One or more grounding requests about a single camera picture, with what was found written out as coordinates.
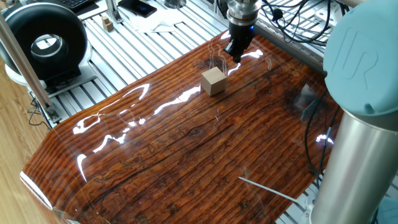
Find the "round black device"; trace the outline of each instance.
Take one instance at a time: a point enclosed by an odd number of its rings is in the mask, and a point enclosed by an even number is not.
[[[52,86],[80,75],[78,65],[86,52],[87,34],[71,10],[40,2],[12,9],[4,17],[39,80]],[[2,44],[0,56],[19,73]]]

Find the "keyboard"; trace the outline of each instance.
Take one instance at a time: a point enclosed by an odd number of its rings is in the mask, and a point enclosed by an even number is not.
[[[87,6],[93,0],[55,0],[64,6],[68,7],[73,12],[77,12],[83,7]]]

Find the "white cloth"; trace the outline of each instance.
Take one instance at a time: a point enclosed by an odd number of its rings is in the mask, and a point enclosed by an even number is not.
[[[138,32],[173,32],[174,25],[183,21],[183,14],[176,9],[158,9],[148,18],[137,16],[123,7],[119,9],[129,17],[131,26]]]

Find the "black smartphone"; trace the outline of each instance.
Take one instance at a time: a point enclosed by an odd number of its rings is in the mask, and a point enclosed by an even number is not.
[[[138,16],[142,16],[144,18],[152,15],[157,10],[157,8],[140,0],[122,0],[121,2],[119,2],[118,6],[121,6],[128,11],[131,11]]]

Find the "wood grain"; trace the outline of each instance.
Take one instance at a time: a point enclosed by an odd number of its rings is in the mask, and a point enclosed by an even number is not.
[[[80,223],[272,223],[313,181],[303,134],[322,77],[255,37],[241,64],[219,35],[58,125],[24,173],[63,218]],[[201,73],[219,67],[226,90],[209,97]],[[336,104],[310,128],[318,162]]]

